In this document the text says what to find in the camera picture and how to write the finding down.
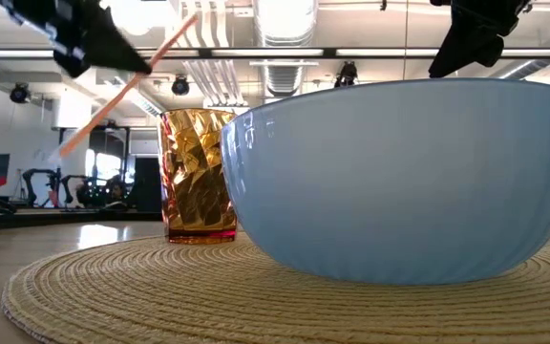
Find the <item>bowl rim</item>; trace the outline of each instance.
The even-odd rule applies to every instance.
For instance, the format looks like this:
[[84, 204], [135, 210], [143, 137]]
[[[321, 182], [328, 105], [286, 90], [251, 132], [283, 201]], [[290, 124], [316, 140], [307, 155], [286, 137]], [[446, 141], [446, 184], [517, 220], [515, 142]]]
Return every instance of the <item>bowl rim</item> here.
[[249, 114], [253, 114], [254, 110], [263, 110], [268, 109], [273, 106], [280, 106], [282, 102], [292, 102], [292, 101], [299, 101], [299, 99], [303, 99], [305, 97], [315, 97], [318, 94], [323, 93], [330, 93], [330, 92], [350, 92], [351, 90], [355, 90], [358, 88], [369, 88], [369, 87], [385, 87], [395, 84], [416, 84], [416, 83], [468, 83], [468, 82], [484, 82], [484, 83], [510, 83], [510, 84], [517, 84], [522, 85], [523, 87], [538, 87], [538, 88], [546, 88], [550, 89], [550, 84], [545, 84], [541, 82], [536, 81], [527, 81], [527, 80], [513, 80], [513, 79], [501, 79], [501, 78], [494, 78], [494, 77], [456, 77], [456, 78], [426, 78], [426, 79], [413, 79], [413, 80], [393, 80], [393, 81], [383, 81], [383, 82], [372, 82], [372, 83], [366, 83], [361, 85], [354, 85], [351, 87], [341, 87], [341, 88], [332, 88], [327, 90], [321, 90], [317, 92], [311, 92], [309, 94], [304, 95], [298, 95], [294, 97], [285, 97], [281, 100], [278, 100], [276, 102], [270, 103], [270, 104], [263, 104], [260, 106], [256, 106], [254, 108], [250, 108], [246, 112], [235, 116], [232, 120], [230, 120], [228, 123], [226, 123], [225, 127], [228, 127], [232, 125], [235, 121], [237, 121], [240, 118], [245, 118]]

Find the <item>round placemat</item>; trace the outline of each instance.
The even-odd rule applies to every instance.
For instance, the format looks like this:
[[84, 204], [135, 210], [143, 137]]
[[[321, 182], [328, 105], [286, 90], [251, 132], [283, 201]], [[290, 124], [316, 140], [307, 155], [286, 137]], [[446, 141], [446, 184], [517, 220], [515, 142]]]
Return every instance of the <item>round placemat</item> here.
[[284, 268], [244, 234], [151, 238], [33, 263], [2, 304], [45, 343], [550, 343], [550, 245], [491, 280], [395, 287]]

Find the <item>ceramic bowl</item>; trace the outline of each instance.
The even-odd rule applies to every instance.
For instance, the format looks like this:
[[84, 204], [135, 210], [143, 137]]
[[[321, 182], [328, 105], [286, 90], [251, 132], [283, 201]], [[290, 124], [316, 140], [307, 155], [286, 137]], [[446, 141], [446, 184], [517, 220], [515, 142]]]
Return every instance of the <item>ceramic bowl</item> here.
[[493, 277], [550, 238], [550, 86], [369, 84], [255, 108], [222, 130], [229, 195], [290, 268], [397, 285]]

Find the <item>window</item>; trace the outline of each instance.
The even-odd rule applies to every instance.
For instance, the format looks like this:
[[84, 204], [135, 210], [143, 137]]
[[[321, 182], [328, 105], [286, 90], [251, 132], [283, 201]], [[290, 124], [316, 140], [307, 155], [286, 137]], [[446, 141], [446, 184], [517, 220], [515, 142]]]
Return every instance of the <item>window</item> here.
[[126, 171], [126, 176], [124, 176], [124, 181], [126, 183], [134, 183], [135, 182], [135, 168], [131, 167], [128, 171]]
[[88, 177], [93, 176], [93, 167], [95, 167], [95, 151], [92, 149], [86, 150], [86, 164], [84, 169], [84, 175]]
[[[122, 160], [108, 154], [98, 153], [96, 155], [96, 177], [101, 180], [109, 180], [120, 174]], [[97, 181], [97, 185], [105, 185], [105, 181]]]

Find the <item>amber glass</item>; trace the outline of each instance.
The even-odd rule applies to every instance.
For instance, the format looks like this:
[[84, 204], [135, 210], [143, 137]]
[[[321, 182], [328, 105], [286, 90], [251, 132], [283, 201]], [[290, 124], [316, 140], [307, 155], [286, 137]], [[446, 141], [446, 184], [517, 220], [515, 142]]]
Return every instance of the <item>amber glass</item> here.
[[172, 243], [235, 240], [237, 216], [222, 171], [220, 131], [235, 117], [225, 111], [163, 113], [159, 125], [162, 218]]

